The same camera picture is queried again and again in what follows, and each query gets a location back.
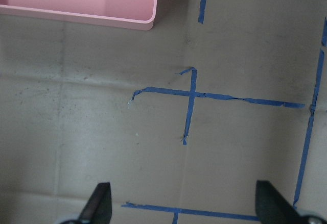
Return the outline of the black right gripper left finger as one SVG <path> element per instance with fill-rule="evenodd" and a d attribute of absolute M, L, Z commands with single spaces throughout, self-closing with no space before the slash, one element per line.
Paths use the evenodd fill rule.
<path fill-rule="evenodd" d="M 112 218 L 112 196 L 110 182 L 98 183 L 80 214 L 59 223 L 108 224 Z"/>

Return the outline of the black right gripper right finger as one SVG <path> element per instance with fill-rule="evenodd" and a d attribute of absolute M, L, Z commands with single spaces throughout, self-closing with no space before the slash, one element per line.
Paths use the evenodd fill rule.
<path fill-rule="evenodd" d="M 255 213 L 260 223 L 326 223 L 314 214 L 299 214 L 269 182 L 258 180 L 255 187 Z"/>

